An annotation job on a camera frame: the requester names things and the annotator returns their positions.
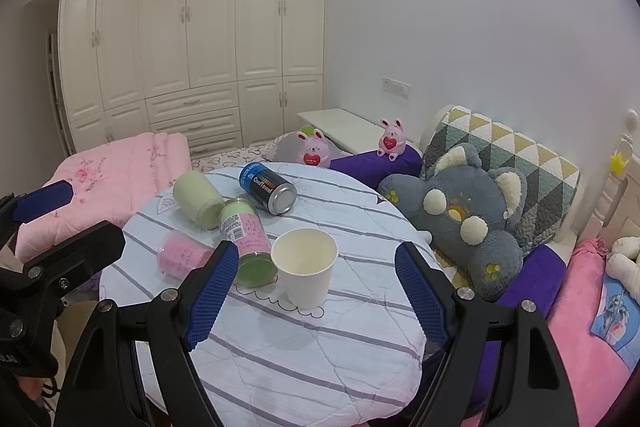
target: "pink fabric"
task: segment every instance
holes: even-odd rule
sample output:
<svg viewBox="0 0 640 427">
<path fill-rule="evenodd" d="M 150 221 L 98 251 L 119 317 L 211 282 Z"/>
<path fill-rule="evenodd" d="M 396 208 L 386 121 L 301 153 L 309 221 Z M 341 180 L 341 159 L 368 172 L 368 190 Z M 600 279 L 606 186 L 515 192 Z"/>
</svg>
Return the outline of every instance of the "pink fabric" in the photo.
<svg viewBox="0 0 640 427">
<path fill-rule="evenodd" d="M 560 293 L 547 318 L 566 368 L 580 427 L 594 427 L 630 376 L 628 367 L 591 324 L 600 305 L 605 261 L 596 240 L 582 241 L 572 255 Z M 480 414 L 462 427 L 476 427 Z"/>
<path fill-rule="evenodd" d="M 148 132 L 67 158 L 47 185 L 70 182 L 71 203 L 22 225 L 16 257 L 26 263 L 105 219 L 123 227 L 148 200 L 188 170 L 191 158 L 182 134 Z"/>
</svg>

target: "yellow star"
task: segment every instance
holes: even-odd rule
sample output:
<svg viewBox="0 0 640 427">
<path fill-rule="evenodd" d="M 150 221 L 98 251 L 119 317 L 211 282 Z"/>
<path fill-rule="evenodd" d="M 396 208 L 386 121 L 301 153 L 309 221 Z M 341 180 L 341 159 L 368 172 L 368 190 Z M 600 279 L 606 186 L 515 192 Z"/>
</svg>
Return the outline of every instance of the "yellow star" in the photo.
<svg viewBox="0 0 640 427">
<path fill-rule="evenodd" d="M 611 167 L 609 170 L 614 176 L 620 178 L 622 176 L 622 172 L 625 170 L 627 162 L 625 162 L 622 159 L 621 153 L 611 156 L 610 159 L 611 159 Z"/>
</svg>

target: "white paper cup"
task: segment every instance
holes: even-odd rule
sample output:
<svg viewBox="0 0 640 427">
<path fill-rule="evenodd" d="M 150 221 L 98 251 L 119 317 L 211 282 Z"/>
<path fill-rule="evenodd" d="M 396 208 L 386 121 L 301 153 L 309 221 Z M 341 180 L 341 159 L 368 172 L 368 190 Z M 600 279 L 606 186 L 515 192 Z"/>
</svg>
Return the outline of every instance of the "white paper cup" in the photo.
<svg viewBox="0 0 640 427">
<path fill-rule="evenodd" d="M 324 302 L 336 259 L 338 246 L 334 238 L 318 229 L 290 230 L 271 247 L 278 281 L 284 285 L 291 303 L 302 310 Z"/>
</svg>

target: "round table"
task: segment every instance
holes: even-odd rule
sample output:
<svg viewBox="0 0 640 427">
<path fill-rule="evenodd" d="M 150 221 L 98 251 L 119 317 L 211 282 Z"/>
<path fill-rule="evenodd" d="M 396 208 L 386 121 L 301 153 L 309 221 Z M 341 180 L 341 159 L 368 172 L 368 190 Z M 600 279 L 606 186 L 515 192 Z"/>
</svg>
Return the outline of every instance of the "round table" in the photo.
<svg viewBox="0 0 640 427">
<path fill-rule="evenodd" d="M 206 341 L 191 358 L 225 425 L 349 427 L 405 407 L 420 382 L 425 338 L 394 270 L 402 241 L 428 264 L 433 253 L 398 210 L 372 189 L 329 169 L 272 163 L 298 199 L 284 216 L 259 210 L 273 242 L 288 230 L 317 227 L 340 251 L 322 307 L 300 312 L 278 282 L 255 291 L 232 286 Z M 244 195 L 241 167 L 207 178 L 225 198 Z M 124 228 L 122 258 L 106 268 L 100 297 L 120 306 L 145 302 L 180 281 L 163 274 L 156 252 L 171 230 L 215 247 L 218 230 L 188 220 L 171 190 Z M 138 343 L 147 396 L 164 409 L 148 346 Z"/>
</svg>

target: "wall socket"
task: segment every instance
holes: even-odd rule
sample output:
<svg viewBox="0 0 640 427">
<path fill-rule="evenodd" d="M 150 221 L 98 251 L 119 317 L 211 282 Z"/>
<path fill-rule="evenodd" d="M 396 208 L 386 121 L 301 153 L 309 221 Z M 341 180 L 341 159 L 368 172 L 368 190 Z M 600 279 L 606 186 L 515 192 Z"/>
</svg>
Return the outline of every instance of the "wall socket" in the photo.
<svg viewBox="0 0 640 427">
<path fill-rule="evenodd" d="M 402 98 L 409 98 L 409 84 L 400 82 L 399 80 L 393 80 L 392 78 L 382 79 L 382 90 L 384 92 L 390 92 L 402 96 Z"/>
</svg>

